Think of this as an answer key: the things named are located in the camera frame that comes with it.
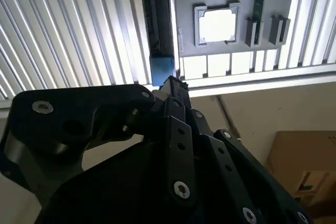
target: beige wall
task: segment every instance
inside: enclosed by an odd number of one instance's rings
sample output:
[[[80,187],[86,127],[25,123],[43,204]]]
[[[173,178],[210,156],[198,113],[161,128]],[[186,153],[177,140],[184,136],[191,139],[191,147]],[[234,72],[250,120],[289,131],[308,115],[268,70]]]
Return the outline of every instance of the beige wall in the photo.
[[[336,83],[223,95],[238,127],[243,144],[262,163],[274,136],[280,130],[336,130]],[[193,107],[207,118],[213,131],[225,128],[216,101],[211,97],[192,99]],[[140,136],[109,143],[85,153],[87,169],[141,140]],[[0,175],[1,223],[32,223],[38,214],[36,199]]]

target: silver screw head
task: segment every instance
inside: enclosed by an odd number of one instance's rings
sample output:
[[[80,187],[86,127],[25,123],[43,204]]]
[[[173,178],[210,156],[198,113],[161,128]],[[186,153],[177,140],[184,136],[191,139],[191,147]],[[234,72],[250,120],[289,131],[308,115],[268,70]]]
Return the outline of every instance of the silver screw head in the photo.
[[[249,208],[244,207],[243,214],[244,214],[245,219],[248,221],[248,223],[251,223],[251,224],[257,223],[257,217]]]
[[[182,181],[176,181],[174,183],[174,192],[182,199],[188,199],[190,197],[190,190]]]
[[[196,114],[196,116],[198,118],[202,118],[203,117],[203,115],[202,115],[202,113],[200,111],[196,111],[195,114]]]
[[[309,224],[309,221],[307,220],[307,218],[305,217],[305,215],[301,212],[298,212],[298,215],[300,217],[300,219],[305,223],[305,224]]]
[[[142,91],[141,94],[142,94],[144,97],[147,97],[147,98],[150,96],[150,95],[149,95],[147,92],[145,92],[145,91]]]
[[[225,131],[223,133],[224,133],[224,135],[225,135],[226,138],[231,138],[231,135],[229,133],[227,133]]]
[[[32,109],[41,114],[50,114],[54,111],[54,107],[46,101],[36,101],[31,105]]]

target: gray bracket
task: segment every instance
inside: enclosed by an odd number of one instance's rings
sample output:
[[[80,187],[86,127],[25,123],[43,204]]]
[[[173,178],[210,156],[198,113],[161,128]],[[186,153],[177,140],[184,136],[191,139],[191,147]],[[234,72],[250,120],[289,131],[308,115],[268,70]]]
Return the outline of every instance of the gray bracket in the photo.
[[[272,17],[271,32],[269,34],[269,42],[275,46],[281,46],[286,43],[290,19],[283,16]]]
[[[223,6],[222,8],[214,8],[214,7],[208,7],[205,4],[197,4],[194,5],[194,26],[195,26],[195,47],[206,47],[207,42],[204,40],[204,38],[200,37],[200,17],[204,17],[204,14],[208,10],[221,10],[221,9],[230,9],[232,13],[236,14],[236,26],[235,26],[235,35],[232,37],[232,40],[226,40],[226,41],[217,41],[217,42],[211,42],[211,43],[222,43],[225,42],[225,44],[236,44],[239,42],[239,35],[240,35],[240,25],[238,22],[238,11],[239,11],[240,2],[231,2],[226,6]]]
[[[247,20],[247,31],[246,31],[245,43],[249,47],[257,47],[261,45],[261,40],[263,38],[263,31],[264,31],[264,22],[261,22],[260,24],[258,43],[255,43],[257,24],[258,22],[254,22],[252,19]]]

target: white square light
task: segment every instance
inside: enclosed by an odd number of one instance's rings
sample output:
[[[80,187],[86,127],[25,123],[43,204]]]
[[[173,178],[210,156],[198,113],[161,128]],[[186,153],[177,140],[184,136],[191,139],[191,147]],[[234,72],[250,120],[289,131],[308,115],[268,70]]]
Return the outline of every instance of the white square light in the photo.
[[[199,17],[199,38],[204,42],[234,41],[236,16],[231,9],[205,11]]]

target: robotic hand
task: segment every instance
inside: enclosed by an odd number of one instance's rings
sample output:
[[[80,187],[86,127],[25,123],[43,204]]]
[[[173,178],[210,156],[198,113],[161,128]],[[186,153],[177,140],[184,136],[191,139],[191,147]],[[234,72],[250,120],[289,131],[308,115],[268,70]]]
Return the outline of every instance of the robotic hand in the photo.
[[[85,150],[133,134],[143,141],[83,172]],[[43,207],[37,223],[313,223],[174,77],[156,97],[137,84],[23,92],[0,147],[1,172]]]

